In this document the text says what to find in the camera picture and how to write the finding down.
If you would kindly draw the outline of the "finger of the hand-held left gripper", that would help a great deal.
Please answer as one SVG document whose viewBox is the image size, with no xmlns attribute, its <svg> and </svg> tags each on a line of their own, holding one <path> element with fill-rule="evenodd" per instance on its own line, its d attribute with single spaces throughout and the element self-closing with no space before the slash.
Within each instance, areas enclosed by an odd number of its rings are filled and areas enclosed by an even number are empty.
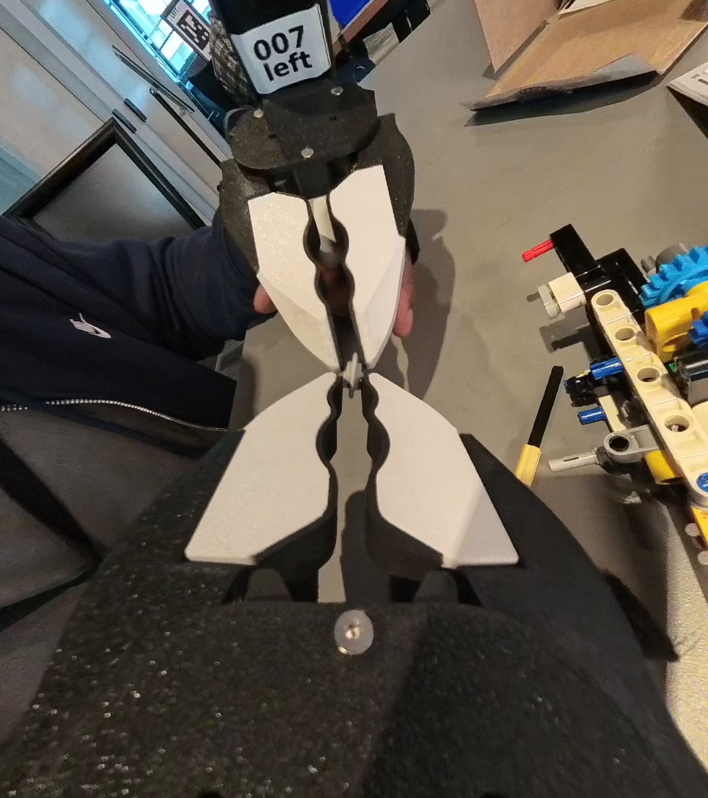
<svg viewBox="0 0 708 798">
<path fill-rule="evenodd" d="M 388 181 L 381 164 L 359 168 L 328 195 L 342 267 L 349 284 L 349 317 L 361 362 L 379 362 L 396 321 L 407 242 L 399 233 Z"/>
<path fill-rule="evenodd" d="M 250 199 L 248 207 L 260 285 L 299 343 L 337 372 L 337 340 L 307 246 L 311 230 L 307 201 L 271 192 Z"/>
</svg>

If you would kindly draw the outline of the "grey lego axle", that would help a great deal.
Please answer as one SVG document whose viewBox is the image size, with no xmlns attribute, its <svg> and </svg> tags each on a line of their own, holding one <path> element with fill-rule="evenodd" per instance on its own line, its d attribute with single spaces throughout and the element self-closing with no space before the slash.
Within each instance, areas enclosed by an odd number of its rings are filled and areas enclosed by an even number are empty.
<svg viewBox="0 0 708 798">
<path fill-rule="evenodd" d="M 319 205 L 313 210 L 319 236 L 318 261 L 326 269 L 339 268 L 341 256 L 337 234 L 326 205 Z"/>
</svg>

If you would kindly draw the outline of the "lego technic model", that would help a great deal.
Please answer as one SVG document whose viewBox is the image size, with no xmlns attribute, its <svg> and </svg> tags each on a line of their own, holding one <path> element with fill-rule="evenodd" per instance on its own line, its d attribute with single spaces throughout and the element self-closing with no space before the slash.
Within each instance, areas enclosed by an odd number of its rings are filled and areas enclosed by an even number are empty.
<svg viewBox="0 0 708 798">
<path fill-rule="evenodd" d="M 554 252 L 564 273 L 538 294 L 548 317 L 584 311 L 598 357 L 564 380 L 579 423 L 608 433 L 552 471 L 595 465 L 636 477 L 686 507 L 708 550 L 708 244 L 677 244 L 636 262 L 625 249 L 594 256 L 572 225 L 523 252 Z"/>
</svg>

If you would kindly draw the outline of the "flat brown cardboard box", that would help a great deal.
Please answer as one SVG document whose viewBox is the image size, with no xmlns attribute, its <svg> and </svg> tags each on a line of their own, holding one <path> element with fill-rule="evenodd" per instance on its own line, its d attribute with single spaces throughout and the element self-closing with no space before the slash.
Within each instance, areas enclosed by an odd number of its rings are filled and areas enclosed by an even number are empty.
<svg viewBox="0 0 708 798">
<path fill-rule="evenodd" d="M 661 76 L 708 28 L 708 2 L 589 2 L 550 18 L 486 94 L 475 113 L 504 105 Z"/>
</svg>

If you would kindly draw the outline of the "black white marker sign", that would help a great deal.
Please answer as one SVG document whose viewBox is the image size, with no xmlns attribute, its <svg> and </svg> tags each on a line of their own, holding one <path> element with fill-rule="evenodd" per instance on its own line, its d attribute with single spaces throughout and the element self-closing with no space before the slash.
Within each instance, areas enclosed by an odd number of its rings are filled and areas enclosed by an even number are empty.
<svg viewBox="0 0 708 798">
<path fill-rule="evenodd" d="M 161 14 L 161 19 L 206 62 L 211 61 L 211 25 L 187 1 L 171 1 Z"/>
</svg>

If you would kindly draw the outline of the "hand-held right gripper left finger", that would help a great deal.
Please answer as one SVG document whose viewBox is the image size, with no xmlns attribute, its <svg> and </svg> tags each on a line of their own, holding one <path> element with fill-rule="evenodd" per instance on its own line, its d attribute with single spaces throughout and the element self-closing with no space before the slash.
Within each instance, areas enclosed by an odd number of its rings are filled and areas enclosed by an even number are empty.
<svg viewBox="0 0 708 798">
<path fill-rule="evenodd" d="M 238 444 L 187 547 L 195 563 L 321 566 L 337 540 L 340 375 L 261 411 Z"/>
</svg>

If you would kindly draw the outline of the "person's left hand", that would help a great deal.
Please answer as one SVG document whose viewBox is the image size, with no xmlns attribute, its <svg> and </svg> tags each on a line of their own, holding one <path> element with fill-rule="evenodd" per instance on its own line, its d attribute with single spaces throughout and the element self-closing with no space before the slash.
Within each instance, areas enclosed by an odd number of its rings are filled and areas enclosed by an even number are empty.
<svg viewBox="0 0 708 798">
<path fill-rule="evenodd" d="M 328 298 L 331 301 L 334 311 L 338 314 L 347 314 L 348 288 L 341 282 L 342 273 L 336 268 L 322 266 L 320 268 L 320 275 L 328 288 Z M 406 338 L 412 330 L 414 323 L 414 294 L 415 264 L 411 261 L 410 253 L 406 251 L 396 318 L 393 325 L 393 334 L 398 338 Z M 253 308 L 258 314 L 273 314 L 277 311 L 269 294 L 267 294 L 261 285 L 257 287 L 253 296 Z"/>
</svg>

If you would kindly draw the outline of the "black lego axle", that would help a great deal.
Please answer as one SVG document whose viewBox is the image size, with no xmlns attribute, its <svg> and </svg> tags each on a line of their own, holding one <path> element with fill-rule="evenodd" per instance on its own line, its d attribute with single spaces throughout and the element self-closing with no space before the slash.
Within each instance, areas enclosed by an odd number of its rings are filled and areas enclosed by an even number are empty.
<svg viewBox="0 0 708 798">
<path fill-rule="evenodd" d="M 526 444 L 523 445 L 514 475 L 526 487 L 531 488 L 541 460 L 541 445 L 557 401 L 559 389 L 564 379 L 564 368 L 555 365 L 548 375 L 538 411 L 534 418 Z"/>
</svg>

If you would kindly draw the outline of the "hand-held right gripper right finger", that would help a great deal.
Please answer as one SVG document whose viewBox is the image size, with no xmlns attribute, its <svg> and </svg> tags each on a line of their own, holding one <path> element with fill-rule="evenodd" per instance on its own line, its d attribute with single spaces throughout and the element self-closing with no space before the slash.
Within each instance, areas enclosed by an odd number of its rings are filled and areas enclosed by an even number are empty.
<svg viewBox="0 0 708 798">
<path fill-rule="evenodd" d="M 379 374 L 362 383 L 365 534 L 383 569 L 513 566 L 519 555 L 456 428 Z"/>
</svg>

